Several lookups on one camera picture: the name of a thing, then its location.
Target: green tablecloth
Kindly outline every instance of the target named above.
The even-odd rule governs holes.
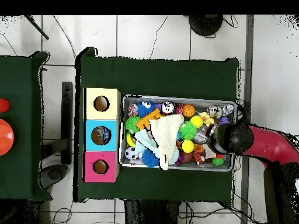
[[[48,200],[38,184],[41,158],[41,103],[39,68],[46,52],[30,57],[0,56],[0,98],[10,103],[0,113],[13,129],[11,150],[0,156],[0,198]]]
[[[82,89],[117,88],[122,95],[236,101],[238,68],[236,58],[227,59],[225,62],[98,58],[95,57],[94,48],[87,48],[77,57],[75,66],[77,69],[75,153],[78,154],[74,157],[75,200],[127,198],[219,201],[231,205],[232,171],[162,171],[121,167],[115,183],[83,183]]]

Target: stacked boxes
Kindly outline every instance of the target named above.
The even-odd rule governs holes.
[[[113,183],[119,173],[120,92],[117,89],[84,89],[83,182]]]

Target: orange bowl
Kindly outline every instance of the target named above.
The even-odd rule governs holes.
[[[0,156],[6,154],[13,144],[13,131],[11,126],[0,119]]]

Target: gray bin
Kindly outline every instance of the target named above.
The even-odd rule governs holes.
[[[119,163],[122,166],[128,167],[144,167],[148,168],[143,164],[131,164],[129,160],[125,157],[124,152],[129,147],[126,141],[126,130],[125,122],[128,119],[128,107],[131,103],[138,103],[142,101],[152,101],[155,103],[162,103],[165,101],[170,101],[172,103],[182,103],[182,104],[192,104],[195,106],[195,111],[199,113],[207,111],[207,108],[211,105],[224,106],[231,104],[234,106],[234,112],[228,116],[230,123],[235,123],[237,120],[237,105],[232,101],[221,101],[221,100],[200,100],[200,99],[185,99],[185,98],[171,98],[171,97],[157,97],[157,96],[133,96],[125,95],[122,99],[121,112],[123,115],[123,121],[120,124],[120,142],[119,142]],[[233,165],[233,155],[224,155],[224,164],[222,166],[215,166],[212,163],[204,163],[203,167],[196,166],[195,162],[180,164],[180,165],[169,165],[168,169],[179,169],[179,170],[201,170],[201,171],[215,171],[215,172],[227,172],[232,169]]]

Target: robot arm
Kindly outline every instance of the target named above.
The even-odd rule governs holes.
[[[207,130],[215,153],[259,159],[265,166],[264,186],[270,224],[299,224],[299,147],[276,131],[255,125],[223,124]]]

